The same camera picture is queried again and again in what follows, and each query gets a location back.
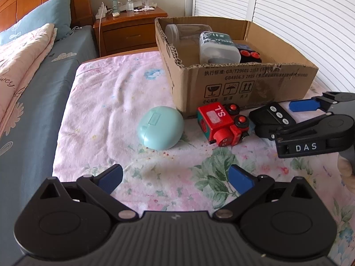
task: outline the pink floral tablecloth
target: pink floral tablecloth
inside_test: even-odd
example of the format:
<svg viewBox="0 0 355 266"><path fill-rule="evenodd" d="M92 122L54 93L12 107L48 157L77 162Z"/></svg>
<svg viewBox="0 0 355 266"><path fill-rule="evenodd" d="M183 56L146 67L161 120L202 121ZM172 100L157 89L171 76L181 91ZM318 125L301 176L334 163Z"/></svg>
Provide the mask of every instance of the pink floral tablecloth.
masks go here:
<svg viewBox="0 0 355 266"><path fill-rule="evenodd" d="M337 153L280 159L275 143L258 138L253 129L241 144L219 148L208 144L196 119L185 121L184 134L173 148L148 149L139 143L136 126L150 108L174 107L169 89L158 52L81 65L59 131L53 175L72 181L119 163L124 179L112 195L140 214L145 210L212 213L239 195L226 173L232 164L276 181L304 176L338 225L329 256L338 265L352 263L355 199L341 180ZM307 97L321 92L314 83ZM282 105L288 109L288 103ZM319 114L292 116L299 122Z"/></svg>

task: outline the drawer handle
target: drawer handle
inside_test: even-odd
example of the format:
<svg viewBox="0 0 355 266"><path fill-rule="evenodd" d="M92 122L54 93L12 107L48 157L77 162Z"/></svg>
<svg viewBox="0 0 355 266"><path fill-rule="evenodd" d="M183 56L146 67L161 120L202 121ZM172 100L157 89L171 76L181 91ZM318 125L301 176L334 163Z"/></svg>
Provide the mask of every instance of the drawer handle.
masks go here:
<svg viewBox="0 0 355 266"><path fill-rule="evenodd" d="M136 37L140 37L141 36L141 34L138 34L138 35L132 35L132 36L128 36L128 37L126 37L126 39L128 39L128 38L136 38Z"/></svg>

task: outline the drawer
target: drawer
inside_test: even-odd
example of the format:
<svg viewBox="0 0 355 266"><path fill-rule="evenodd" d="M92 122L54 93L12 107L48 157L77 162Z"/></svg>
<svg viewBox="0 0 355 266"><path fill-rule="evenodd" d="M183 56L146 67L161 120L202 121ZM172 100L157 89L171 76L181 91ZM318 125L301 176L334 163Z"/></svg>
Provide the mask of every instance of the drawer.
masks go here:
<svg viewBox="0 0 355 266"><path fill-rule="evenodd" d="M103 33L106 51L134 47L156 42L155 24L130 26Z"/></svg>

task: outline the pink blanket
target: pink blanket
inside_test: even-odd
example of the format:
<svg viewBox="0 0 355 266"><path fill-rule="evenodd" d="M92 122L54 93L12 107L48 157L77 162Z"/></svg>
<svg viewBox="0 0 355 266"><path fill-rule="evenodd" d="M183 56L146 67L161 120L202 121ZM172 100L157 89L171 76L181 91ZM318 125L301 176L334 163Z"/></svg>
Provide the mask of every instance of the pink blanket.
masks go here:
<svg viewBox="0 0 355 266"><path fill-rule="evenodd" d="M321 91L314 84L307 97ZM196 119L185 121L175 147L154 151L139 143L136 126L145 112L159 105L174 106L158 52L81 65L59 131L53 175L72 181L119 163L124 180L112 195L140 214L147 209L215 211L239 195L226 176L231 164L277 181L301 175L337 222L330 257L350 266L355 257L355 199L339 175L337 153L279 159L275 143L253 133L241 144L219 148L207 143ZM292 115L303 121L319 114Z"/></svg>
<svg viewBox="0 0 355 266"><path fill-rule="evenodd" d="M54 24L45 24L0 46L0 137L12 126L7 126L12 110L51 51L56 33Z"/></svg>

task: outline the metal pin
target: metal pin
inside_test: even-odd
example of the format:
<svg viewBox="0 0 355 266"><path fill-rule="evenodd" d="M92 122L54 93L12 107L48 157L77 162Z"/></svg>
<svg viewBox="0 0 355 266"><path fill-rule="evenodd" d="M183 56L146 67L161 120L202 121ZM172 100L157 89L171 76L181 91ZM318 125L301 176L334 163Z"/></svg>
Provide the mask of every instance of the metal pin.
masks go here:
<svg viewBox="0 0 355 266"><path fill-rule="evenodd" d="M216 212L216 216L221 219L228 219L233 217L233 212L228 209L219 209Z"/></svg>
<svg viewBox="0 0 355 266"><path fill-rule="evenodd" d="M132 210L122 210L118 213L118 217L121 219L132 219L136 216L135 211Z"/></svg>

